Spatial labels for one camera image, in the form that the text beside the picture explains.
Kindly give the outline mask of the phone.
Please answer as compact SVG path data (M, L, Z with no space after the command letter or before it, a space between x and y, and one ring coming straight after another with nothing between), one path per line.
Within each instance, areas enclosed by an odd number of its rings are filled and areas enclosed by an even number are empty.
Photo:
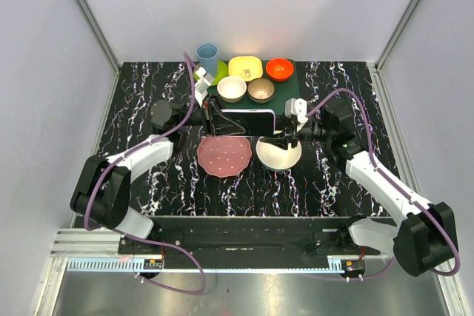
M223 109L222 112L245 128L242 136L270 136L275 133L276 114L271 109Z

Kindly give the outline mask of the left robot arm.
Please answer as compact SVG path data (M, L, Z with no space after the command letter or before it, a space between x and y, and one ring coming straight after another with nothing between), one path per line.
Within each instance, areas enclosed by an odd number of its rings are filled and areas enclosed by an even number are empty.
M86 230L103 227L134 235L134 245L145 254L157 250L160 236L152 231L154 223L148 217L130 207L132 182L182 149L187 140L182 127L202 126L207 134L217 136L248 132L215 96L206 99L203 107L156 101L150 107L150 123L152 134L127 151L107 158L90 156L70 202L71 209L83 216Z

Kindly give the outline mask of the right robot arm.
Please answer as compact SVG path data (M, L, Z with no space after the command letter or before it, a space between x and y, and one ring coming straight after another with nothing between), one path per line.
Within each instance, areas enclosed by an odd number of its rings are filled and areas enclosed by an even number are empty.
M409 275L431 271L450 277L461 266L453 210L414 192L374 155L371 140L356 135L353 108L336 98L320 107L318 118L303 115L306 102L290 99L284 129L259 142L290 150L301 141L318 141L327 159L366 189L389 213L393 224L356 216L338 228L336 245L345 254L368 247L395 259Z

